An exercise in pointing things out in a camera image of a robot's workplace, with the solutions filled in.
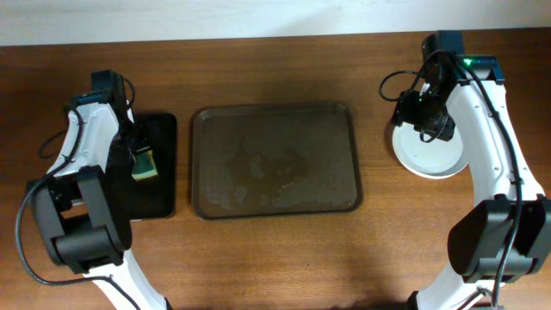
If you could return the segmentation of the green yellow sponge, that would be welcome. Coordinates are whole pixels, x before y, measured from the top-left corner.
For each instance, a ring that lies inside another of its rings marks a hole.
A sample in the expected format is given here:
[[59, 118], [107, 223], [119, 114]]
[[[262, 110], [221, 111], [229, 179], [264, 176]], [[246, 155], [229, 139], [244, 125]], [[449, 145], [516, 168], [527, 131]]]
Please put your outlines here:
[[131, 175], [136, 181], [145, 180], [158, 175], [158, 169], [151, 149], [134, 153]]

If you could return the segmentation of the white plate top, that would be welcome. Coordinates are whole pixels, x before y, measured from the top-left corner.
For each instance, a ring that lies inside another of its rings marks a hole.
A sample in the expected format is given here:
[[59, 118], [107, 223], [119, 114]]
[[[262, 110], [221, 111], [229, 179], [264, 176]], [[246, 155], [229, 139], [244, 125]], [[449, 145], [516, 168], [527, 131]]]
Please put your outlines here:
[[396, 158], [413, 174], [428, 179], [452, 177], [467, 167], [461, 135], [454, 131], [450, 141], [435, 139], [425, 143], [413, 125], [395, 127], [392, 146]]

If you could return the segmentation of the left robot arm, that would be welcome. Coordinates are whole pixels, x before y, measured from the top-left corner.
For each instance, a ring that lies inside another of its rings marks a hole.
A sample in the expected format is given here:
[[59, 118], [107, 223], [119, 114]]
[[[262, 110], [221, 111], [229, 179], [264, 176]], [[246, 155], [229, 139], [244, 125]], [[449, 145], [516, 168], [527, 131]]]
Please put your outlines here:
[[94, 72], [90, 91], [71, 99], [63, 145], [28, 183], [22, 209], [53, 263], [72, 271], [70, 284], [95, 284], [119, 309], [167, 309], [132, 252], [131, 224], [174, 214], [177, 121], [135, 115], [134, 99], [126, 77]]

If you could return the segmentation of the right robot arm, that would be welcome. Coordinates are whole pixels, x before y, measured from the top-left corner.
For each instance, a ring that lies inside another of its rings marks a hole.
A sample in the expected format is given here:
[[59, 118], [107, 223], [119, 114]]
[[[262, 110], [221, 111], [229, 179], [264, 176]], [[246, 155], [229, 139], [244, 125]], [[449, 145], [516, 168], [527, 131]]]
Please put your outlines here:
[[531, 173], [507, 110], [497, 59], [468, 55], [461, 33], [422, 44], [423, 64], [395, 99], [397, 159], [414, 174], [443, 179], [469, 169], [473, 209], [449, 232], [449, 261], [410, 309], [468, 309], [543, 266], [550, 252], [550, 200]]

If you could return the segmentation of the black tray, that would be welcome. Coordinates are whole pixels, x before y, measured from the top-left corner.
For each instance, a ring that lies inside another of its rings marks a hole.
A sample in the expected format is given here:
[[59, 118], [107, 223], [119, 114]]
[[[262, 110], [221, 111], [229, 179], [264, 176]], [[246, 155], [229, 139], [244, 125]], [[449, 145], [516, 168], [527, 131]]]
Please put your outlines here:
[[129, 220], [171, 217], [176, 199], [176, 117], [170, 113], [149, 113], [136, 115], [134, 121], [139, 129], [137, 147], [150, 148], [157, 174], [142, 179], [134, 177], [132, 152], [116, 143], [108, 156], [108, 186]]

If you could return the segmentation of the brown tray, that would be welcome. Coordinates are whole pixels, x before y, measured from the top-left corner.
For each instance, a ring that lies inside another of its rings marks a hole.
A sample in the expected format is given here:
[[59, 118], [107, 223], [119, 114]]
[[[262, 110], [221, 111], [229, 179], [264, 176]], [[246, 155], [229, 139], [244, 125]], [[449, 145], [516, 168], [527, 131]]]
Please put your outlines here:
[[203, 220], [349, 213], [363, 200], [354, 123], [340, 102], [198, 111], [190, 202]]

